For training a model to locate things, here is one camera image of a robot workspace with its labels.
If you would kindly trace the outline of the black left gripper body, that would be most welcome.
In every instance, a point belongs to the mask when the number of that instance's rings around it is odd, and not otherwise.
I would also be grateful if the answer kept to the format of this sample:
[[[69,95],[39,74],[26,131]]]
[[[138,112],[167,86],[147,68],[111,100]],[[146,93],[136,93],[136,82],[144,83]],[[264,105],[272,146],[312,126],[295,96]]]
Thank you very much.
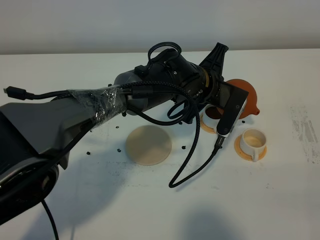
[[[223,64],[228,47],[217,43],[214,49],[197,65],[181,55],[174,42],[161,42],[148,51],[147,81],[166,82],[184,89],[197,103],[198,111],[210,103],[222,82]]]

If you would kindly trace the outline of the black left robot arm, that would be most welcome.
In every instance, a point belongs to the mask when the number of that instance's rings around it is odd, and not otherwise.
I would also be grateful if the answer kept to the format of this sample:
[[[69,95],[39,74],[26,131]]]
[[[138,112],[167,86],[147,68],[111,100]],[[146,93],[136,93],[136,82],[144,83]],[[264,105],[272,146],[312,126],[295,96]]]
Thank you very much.
[[[71,149],[93,128],[117,115],[136,114],[158,126],[200,122],[217,91],[228,47],[217,43],[200,64],[179,45],[161,42],[146,65],[120,74],[100,89],[34,94],[9,86],[14,102],[0,108],[0,221],[42,202],[54,188]]]

